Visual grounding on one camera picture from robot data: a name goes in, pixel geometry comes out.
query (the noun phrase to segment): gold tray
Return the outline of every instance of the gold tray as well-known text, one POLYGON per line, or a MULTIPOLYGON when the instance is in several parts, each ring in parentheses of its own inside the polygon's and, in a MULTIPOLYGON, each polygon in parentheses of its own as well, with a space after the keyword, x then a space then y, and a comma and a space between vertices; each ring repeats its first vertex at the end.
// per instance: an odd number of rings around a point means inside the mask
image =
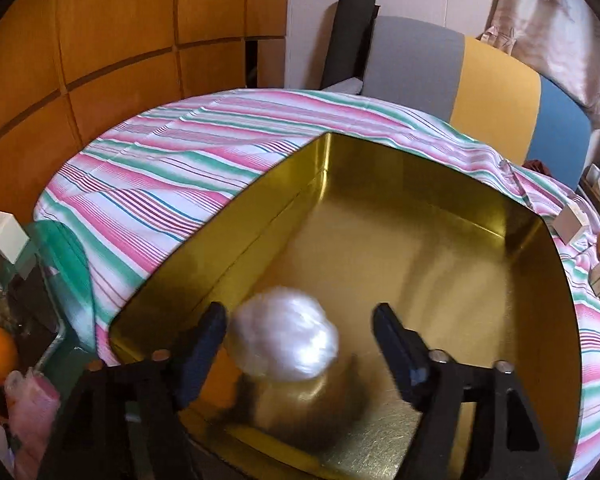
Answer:
MULTIPOLYGON (((558 469, 574 452, 580 346, 560 257, 531 210, 471 177, 328 133, 270 170, 175 251, 110 330, 126 362, 168 348, 210 301, 235 308, 285 285, 340 334, 316 380, 254 383, 224 351, 181 413, 195 440, 256 478, 393 478, 420 415, 398 397, 372 336, 386 301, 457 361, 516 366, 558 469)), ((450 475, 468 447, 464 406, 450 475)))

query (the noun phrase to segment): curtain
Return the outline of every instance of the curtain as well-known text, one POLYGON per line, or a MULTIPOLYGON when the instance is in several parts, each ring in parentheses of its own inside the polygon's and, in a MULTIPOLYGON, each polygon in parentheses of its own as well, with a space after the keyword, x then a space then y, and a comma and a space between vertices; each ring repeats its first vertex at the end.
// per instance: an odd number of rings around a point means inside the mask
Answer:
POLYGON ((551 79, 600 128, 600 21, 584 0, 498 0, 482 40, 551 79))

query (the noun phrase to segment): yellow cushion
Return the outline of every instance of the yellow cushion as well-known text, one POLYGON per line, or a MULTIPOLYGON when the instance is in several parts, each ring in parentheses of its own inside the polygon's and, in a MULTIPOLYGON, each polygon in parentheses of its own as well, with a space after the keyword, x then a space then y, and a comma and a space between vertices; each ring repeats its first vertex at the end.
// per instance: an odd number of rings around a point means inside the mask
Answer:
POLYGON ((465 37, 451 125, 516 164, 525 161, 540 107, 540 76, 517 59, 465 37))

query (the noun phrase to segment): striped tablecloth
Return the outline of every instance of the striped tablecloth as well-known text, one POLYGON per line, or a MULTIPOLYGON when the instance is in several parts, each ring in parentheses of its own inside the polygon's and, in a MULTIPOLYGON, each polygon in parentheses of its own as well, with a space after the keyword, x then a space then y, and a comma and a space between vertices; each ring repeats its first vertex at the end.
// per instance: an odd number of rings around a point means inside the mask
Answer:
MULTIPOLYGON (((96 299, 98 352, 114 316, 184 240, 254 179, 327 130, 387 144, 462 171, 546 221, 569 189, 519 168, 428 114, 317 91, 236 90, 154 108, 119 124, 69 160, 42 193, 35 219, 67 225, 86 252, 96 299)), ((582 348, 582 403, 570 478, 600 457, 600 301, 587 282, 600 231, 573 247, 554 236, 571 285, 582 348)))

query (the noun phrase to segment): crumpled foil ball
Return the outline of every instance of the crumpled foil ball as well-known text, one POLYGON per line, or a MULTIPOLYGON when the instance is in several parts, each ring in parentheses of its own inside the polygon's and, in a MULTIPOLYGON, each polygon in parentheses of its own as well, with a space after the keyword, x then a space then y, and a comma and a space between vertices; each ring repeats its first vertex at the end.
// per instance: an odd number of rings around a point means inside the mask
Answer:
POLYGON ((226 348, 250 376, 302 381, 320 375, 336 357, 338 330, 315 298, 277 286, 234 311, 226 348))

